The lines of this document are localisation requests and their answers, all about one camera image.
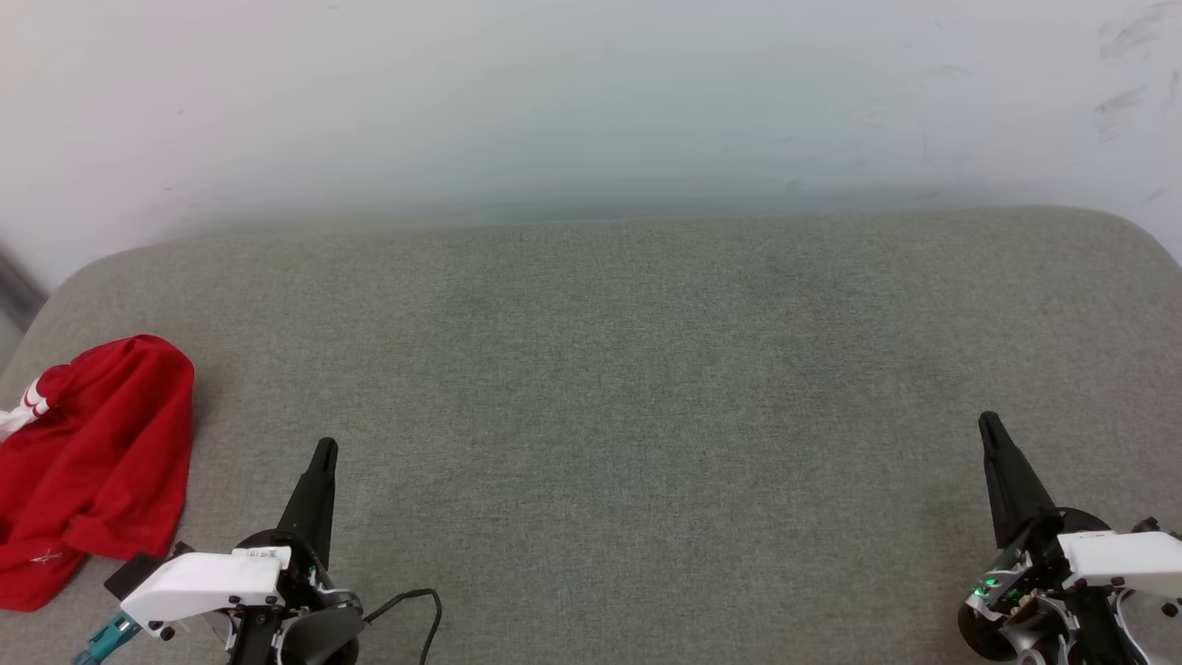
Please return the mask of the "dark grey skirting strip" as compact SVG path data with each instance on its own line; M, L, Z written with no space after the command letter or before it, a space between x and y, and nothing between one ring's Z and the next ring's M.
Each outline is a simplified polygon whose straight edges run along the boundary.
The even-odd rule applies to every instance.
M0 312L19 332L28 333L47 299L47 292L18 261L17 253L0 240Z

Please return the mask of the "red basketball jersey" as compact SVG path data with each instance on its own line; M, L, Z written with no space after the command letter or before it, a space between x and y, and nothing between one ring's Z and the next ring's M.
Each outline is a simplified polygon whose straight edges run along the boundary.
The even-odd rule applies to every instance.
M43 371L0 409L0 611L43 609L90 556L173 550L194 382L180 348L132 335Z

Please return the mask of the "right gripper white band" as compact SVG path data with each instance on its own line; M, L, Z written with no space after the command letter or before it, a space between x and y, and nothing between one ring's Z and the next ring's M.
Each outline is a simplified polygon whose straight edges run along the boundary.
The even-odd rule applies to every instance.
M995 545L957 613L959 635L1009 665L1175 665L1135 635L1134 598L1182 617L1182 536L1144 519L1132 533L1073 530L999 413L978 420Z

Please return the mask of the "grey fabric sofa cushion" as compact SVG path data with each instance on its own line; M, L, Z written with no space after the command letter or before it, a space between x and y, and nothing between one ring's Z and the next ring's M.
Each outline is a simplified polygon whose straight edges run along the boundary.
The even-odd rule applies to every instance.
M1056 502L1182 532L1182 268L1078 208L212 237L69 278L0 376L195 367L178 535L339 443L331 576L435 665L981 665L978 416Z

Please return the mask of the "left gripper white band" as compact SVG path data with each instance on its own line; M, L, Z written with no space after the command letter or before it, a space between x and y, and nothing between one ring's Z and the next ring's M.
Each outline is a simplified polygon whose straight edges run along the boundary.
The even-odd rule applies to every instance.
M338 452L333 438L317 442L277 530L228 554L194 550L165 562L121 611L161 640L204 618L225 631L227 665L356 665L366 627L361 601L327 574Z

